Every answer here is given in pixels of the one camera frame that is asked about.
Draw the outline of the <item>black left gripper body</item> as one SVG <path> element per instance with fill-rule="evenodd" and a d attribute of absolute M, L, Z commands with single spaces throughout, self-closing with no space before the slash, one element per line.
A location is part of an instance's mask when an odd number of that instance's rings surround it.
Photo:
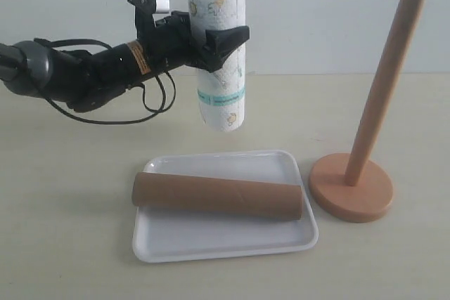
<path fill-rule="evenodd" d="M 135 11 L 135 70 L 164 72 L 186 65 L 207 69 L 206 54 L 191 33 L 189 14 L 172 11 L 155 20 L 142 10 Z"/>

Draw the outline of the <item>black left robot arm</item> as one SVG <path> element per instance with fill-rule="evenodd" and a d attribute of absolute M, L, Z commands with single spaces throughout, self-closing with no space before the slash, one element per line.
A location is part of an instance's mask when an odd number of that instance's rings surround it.
<path fill-rule="evenodd" d="M 250 38 L 250 28 L 208 29 L 195 40 L 189 15 L 173 11 L 155 20 L 135 11 L 136 39 L 90 53 L 94 39 L 33 39 L 1 45 L 1 82 L 19 96 L 62 102 L 78 113 L 96 110 L 125 91 L 181 66 L 220 70 Z"/>

